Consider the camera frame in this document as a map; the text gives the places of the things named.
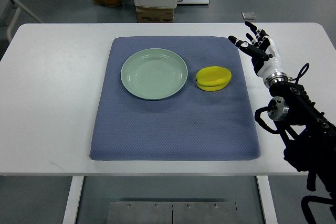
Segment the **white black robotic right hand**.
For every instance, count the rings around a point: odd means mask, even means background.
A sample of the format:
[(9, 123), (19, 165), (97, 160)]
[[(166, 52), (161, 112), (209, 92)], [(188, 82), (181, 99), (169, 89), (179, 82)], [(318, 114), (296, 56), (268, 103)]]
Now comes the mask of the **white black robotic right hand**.
[(246, 34), (248, 41), (242, 41), (234, 36), (228, 39), (240, 51), (251, 57), (254, 72), (263, 79), (264, 85), (270, 88), (277, 82), (288, 81), (288, 76), (281, 67), (281, 56), (275, 41), (256, 25), (246, 21), (253, 35)]

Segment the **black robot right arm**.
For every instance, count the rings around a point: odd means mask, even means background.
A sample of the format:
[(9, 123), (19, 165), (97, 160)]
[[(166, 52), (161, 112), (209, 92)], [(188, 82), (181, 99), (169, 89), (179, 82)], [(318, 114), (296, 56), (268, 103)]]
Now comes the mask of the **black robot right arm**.
[(316, 190), (319, 178), (330, 198), (305, 196), (301, 208), (307, 223), (316, 220), (309, 204), (330, 205), (335, 214), (335, 125), (315, 108), (304, 87), (298, 83), (306, 73), (305, 64), (296, 78), (276, 71), (264, 83), (272, 96), (266, 107), (255, 112), (256, 122), (266, 131), (278, 134), (285, 144), (284, 159), (298, 172), (308, 172), (307, 190)]

